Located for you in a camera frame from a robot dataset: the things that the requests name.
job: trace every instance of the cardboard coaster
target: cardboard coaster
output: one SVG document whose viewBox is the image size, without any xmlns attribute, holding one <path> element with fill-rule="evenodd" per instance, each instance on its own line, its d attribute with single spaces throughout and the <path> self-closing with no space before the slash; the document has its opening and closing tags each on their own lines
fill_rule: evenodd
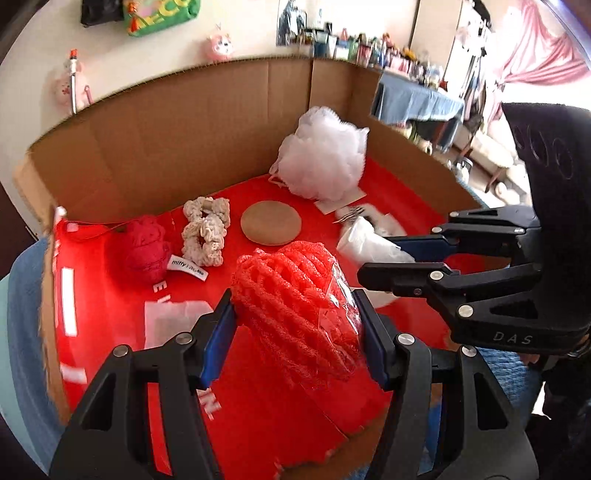
<svg viewBox="0 0 591 480">
<path fill-rule="evenodd" d="M 301 217 L 286 203 L 265 200 L 246 209 L 240 226 L 251 242 L 275 247 L 288 244 L 300 234 Z"/>
</svg>

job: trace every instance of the teal fabric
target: teal fabric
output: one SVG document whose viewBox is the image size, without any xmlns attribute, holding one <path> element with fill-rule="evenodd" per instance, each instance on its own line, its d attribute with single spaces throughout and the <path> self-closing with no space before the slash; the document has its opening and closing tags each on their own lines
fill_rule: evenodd
<svg viewBox="0 0 591 480">
<path fill-rule="evenodd" d="M 0 413 L 24 450 L 41 467 L 41 461 L 22 419 L 12 379 L 8 353 L 8 281 L 9 275 L 0 280 Z"/>
</svg>

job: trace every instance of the blue tablecloth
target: blue tablecloth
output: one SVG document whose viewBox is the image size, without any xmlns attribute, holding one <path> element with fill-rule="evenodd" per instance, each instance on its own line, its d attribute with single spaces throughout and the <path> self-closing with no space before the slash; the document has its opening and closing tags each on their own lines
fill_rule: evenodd
<svg viewBox="0 0 591 480">
<path fill-rule="evenodd" d="M 464 101 L 414 83 L 393 73 L 384 73 L 372 107 L 372 115 L 387 125 L 408 120 L 450 121 L 441 136 L 440 146 L 452 146 L 462 124 Z"/>
</svg>

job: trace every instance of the foam fruit net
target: foam fruit net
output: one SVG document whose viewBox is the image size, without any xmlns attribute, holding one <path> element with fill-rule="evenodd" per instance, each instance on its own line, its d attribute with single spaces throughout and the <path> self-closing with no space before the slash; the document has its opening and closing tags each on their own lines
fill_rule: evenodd
<svg viewBox="0 0 591 480">
<path fill-rule="evenodd" d="M 322 244 L 293 242 L 238 259 L 232 302 L 267 357 L 291 380 L 347 380 L 361 358 L 361 320 L 338 262 Z"/>
</svg>

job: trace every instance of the chair leg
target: chair leg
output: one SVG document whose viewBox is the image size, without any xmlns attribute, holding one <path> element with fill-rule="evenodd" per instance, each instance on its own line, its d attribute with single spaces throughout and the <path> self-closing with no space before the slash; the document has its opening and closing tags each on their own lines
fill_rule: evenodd
<svg viewBox="0 0 591 480">
<path fill-rule="evenodd" d="M 497 181 L 497 179 L 501 176 L 501 173 L 503 173 L 504 170 L 505 169 L 503 167 L 499 167 L 499 168 L 496 169 L 496 171 L 493 173 L 491 179 L 486 184 L 486 189 L 485 189 L 484 193 L 488 193 L 489 192 L 489 190 L 491 189 L 491 187 L 494 184 L 494 182 Z"/>
</svg>

